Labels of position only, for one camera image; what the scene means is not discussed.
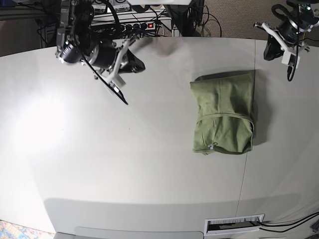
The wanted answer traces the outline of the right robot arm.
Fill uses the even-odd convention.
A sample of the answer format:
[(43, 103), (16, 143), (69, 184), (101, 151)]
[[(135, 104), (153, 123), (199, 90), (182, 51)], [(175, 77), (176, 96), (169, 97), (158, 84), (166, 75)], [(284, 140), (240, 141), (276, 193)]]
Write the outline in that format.
[(94, 0), (63, 0), (61, 2), (60, 24), (57, 28), (56, 57), (64, 64), (83, 63), (93, 69), (107, 71), (112, 78), (122, 73), (140, 73), (145, 64), (129, 47), (138, 36), (129, 35), (117, 46), (116, 39), (125, 35), (117, 12), (108, 0), (98, 3), (110, 11), (113, 22), (93, 26), (96, 19)]

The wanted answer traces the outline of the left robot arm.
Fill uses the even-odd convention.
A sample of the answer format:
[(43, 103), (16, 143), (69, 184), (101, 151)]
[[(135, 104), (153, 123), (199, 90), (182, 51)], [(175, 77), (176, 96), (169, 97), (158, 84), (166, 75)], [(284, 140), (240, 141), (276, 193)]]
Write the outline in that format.
[(272, 14), (281, 23), (273, 27), (266, 22), (256, 22), (254, 27), (268, 34), (267, 45), (264, 50), (264, 59), (272, 61), (279, 57), (289, 60), (296, 57), (300, 50), (309, 51), (309, 47), (301, 40), (301, 35), (311, 32), (319, 25), (319, 11), (313, 10), (312, 5), (318, 4), (317, 0), (288, 0), (289, 10), (282, 4), (271, 7)]

